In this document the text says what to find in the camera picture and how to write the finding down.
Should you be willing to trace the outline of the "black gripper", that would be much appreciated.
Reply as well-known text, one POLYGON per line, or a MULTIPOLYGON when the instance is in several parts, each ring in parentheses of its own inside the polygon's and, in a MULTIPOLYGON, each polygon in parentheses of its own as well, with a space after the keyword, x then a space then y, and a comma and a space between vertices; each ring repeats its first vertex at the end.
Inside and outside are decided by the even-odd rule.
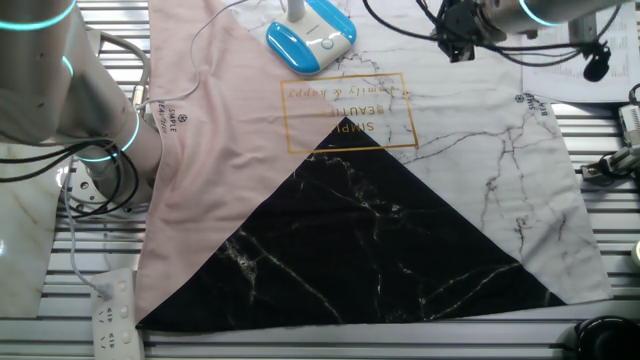
POLYGON ((471 44, 491 44, 492 33, 475 0, 443 0, 438 11, 438 45, 450 48, 451 63, 473 61, 475 47, 471 44))

